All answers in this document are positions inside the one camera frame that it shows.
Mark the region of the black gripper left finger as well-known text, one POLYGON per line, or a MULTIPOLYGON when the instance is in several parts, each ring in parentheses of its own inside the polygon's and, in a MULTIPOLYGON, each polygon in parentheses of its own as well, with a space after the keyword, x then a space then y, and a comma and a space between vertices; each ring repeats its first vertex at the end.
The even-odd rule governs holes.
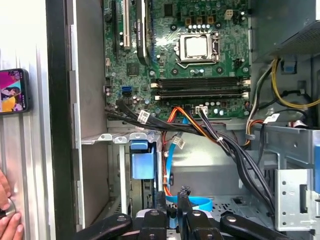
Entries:
POLYGON ((165 240, 167 205, 163 191, 156 194, 155 209, 140 210, 135 218, 115 213, 77 232, 76 240, 165 240))

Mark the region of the person's hand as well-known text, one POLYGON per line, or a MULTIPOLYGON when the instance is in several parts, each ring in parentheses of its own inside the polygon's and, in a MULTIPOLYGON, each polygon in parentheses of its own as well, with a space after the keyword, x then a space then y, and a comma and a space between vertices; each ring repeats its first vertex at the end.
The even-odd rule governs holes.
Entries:
MULTIPOLYGON (((9 197, 11 187, 5 174, 0 171, 0 209, 6 211, 10 207, 9 197)), ((0 239, 1 240, 22 240, 24 226, 21 224, 22 214, 16 212, 14 215, 5 216, 0 219, 0 239)))

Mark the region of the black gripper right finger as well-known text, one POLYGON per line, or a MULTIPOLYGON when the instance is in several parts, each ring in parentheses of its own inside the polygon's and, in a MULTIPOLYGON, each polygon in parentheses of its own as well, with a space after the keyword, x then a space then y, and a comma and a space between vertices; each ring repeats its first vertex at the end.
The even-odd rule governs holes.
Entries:
POLYGON ((183 186, 177 194, 177 218, 182 240, 290 240, 283 233, 233 213, 216 221, 204 210, 194 209, 190 190, 183 186))

